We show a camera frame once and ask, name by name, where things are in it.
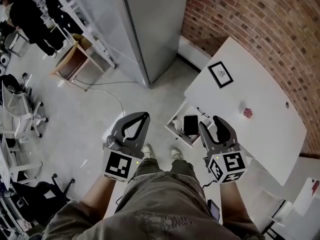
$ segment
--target red object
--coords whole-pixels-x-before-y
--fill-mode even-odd
[[[314,183],[314,185],[313,185],[313,187],[312,187],[312,194],[311,194],[311,196],[313,196],[313,195],[315,194],[315,192],[317,191],[317,188],[319,187],[319,183],[320,183],[319,180],[317,180],[317,181]]]
[[[252,113],[252,110],[251,108],[245,108],[245,110],[243,111],[243,115],[246,117],[246,118],[251,118],[253,113]]]

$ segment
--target white shelf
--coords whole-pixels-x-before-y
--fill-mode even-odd
[[[183,134],[183,125],[185,116],[198,116],[198,123],[203,122],[208,128],[213,124],[204,115],[202,115],[196,108],[190,106],[186,101],[182,103],[178,111],[173,115],[173,117],[166,124],[166,128],[174,135],[176,140],[182,141],[188,147],[193,148],[194,145],[199,141],[200,134],[187,136]],[[176,130],[173,120],[178,119],[181,122],[181,130]]]
[[[19,231],[20,234],[23,234],[24,231],[21,229],[21,227],[19,226],[19,224],[17,223],[16,219],[13,217],[13,215],[11,214],[10,210],[8,209],[5,201],[3,200],[3,198],[0,198],[0,203],[3,206],[3,208],[5,209],[7,215],[9,216],[10,220],[12,221],[13,225],[15,226],[15,228]]]

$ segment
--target white desk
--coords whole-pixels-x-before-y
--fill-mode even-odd
[[[207,68],[220,61],[233,79],[222,88]],[[285,92],[247,50],[229,37],[184,95],[211,120],[212,116],[226,120],[248,153],[282,186],[285,184],[307,130]],[[243,105],[252,109],[251,119],[243,115]]]
[[[34,168],[41,167],[42,163],[30,163],[25,165],[17,165],[16,159],[13,158],[13,155],[8,148],[5,135],[2,136],[2,141],[0,145],[0,175],[1,180],[4,183],[7,190],[10,188],[10,178],[14,182],[18,180],[18,173],[20,171],[30,170]],[[19,181],[20,184],[25,184],[35,180],[35,178],[28,178],[26,180]]]

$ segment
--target office chair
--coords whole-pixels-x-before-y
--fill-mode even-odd
[[[29,130],[35,131],[39,138],[42,138],[42,134],[39,133],[37,128],[38,121],[48,122],[49,119],[38,116],[38,109],[44,104],[38,102],[32,112],[27,101],[27,95],[23,93],[13,94],[11,93],[2,82],[2,104],[3,108],[13,117],[14,125],[16,129],[3,130],[5,134],[14,134],[16,139],[21,138]]]
[[[55,181],[56,177],[56,174],[51,177],[53,184],[41,181],[35,187],[12,182],[14,190],[20,197],[15,205],[19,207],[19,212],[26,221],[31,223],[36,220],[41,226],[46,227],[55,214],[70,201],[67,193],[70,186],[76,182],[75,179],[72,178],[62,191]],[[55,196],[46,198],[45,194],[49,191]]]

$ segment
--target small shelf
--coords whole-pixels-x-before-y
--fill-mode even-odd
[[[169,120],[169,122],[166,124],[166,128],[175,136],[176,140],[181,140],[183,143],[188,145],[190,148],[193,148],[194,145],[198,142],[200,139],[200,134],[197,135],[190,135],[187,136],[183,134],[183,125],[184,125],[184,117],[185,116],[198,116],[198,123],[203,122],[208,128],[212,126],[212,122],[209,118],[202,115],[201,112],[199,112],[196,108],[193,106],[190,106],[186,101],[182,103],[178,111],[174,114],[174,116]],[[176,130],[175,124],[173,123],[173,120],[178,119],[181,123],[181,130]]]

